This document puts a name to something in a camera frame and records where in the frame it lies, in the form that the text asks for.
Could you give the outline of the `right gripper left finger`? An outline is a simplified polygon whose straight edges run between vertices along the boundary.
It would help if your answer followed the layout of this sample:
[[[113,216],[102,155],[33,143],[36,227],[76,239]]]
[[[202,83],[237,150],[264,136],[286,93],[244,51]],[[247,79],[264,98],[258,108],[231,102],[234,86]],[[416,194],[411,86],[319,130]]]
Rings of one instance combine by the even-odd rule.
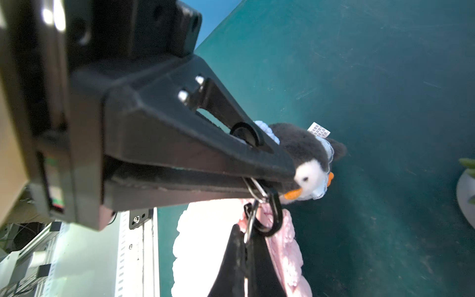
[[[245,293],[246,246],[244,233],[233,225],[220,270],[208,297],[243,297]]]

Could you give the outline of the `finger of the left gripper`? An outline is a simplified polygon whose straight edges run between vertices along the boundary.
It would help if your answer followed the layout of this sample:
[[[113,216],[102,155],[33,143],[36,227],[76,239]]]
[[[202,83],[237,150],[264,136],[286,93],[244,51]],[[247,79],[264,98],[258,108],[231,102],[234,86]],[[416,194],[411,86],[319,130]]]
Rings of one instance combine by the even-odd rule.
[[[252,197],[241,176],[133,163],[103,166],[103,194],[105,206],[114,211]]]
[[[290,157],[251,120],[198,56],[109,61],[104,150],[127,163],[271,181]]]

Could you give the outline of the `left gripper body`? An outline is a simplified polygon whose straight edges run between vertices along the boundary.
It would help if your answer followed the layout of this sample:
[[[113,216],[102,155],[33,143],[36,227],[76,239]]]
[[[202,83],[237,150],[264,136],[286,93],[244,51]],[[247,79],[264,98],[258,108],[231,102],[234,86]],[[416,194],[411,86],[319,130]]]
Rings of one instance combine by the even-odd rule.
[[[6,105],[39,213],[94,230],[104,204],[103,109],[97,61],[194,51],[202,15],[182,1],[2,1]]]

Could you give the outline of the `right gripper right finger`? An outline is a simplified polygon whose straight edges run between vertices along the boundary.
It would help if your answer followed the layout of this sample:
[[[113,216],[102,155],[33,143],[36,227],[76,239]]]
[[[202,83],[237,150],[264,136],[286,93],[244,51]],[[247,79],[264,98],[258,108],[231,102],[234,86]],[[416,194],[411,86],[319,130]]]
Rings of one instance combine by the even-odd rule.
[[[265,238],[253,234],[247,244],[247,294],[249,297],[285,297]]]

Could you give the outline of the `pink knitted bag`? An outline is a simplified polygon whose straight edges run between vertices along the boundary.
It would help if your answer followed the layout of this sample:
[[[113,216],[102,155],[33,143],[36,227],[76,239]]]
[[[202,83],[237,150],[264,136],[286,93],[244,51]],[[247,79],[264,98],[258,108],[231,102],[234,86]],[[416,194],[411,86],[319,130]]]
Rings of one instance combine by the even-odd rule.
[[[310,297],[291,214],[252,199],[193,202],[173,245],[174,297]]]

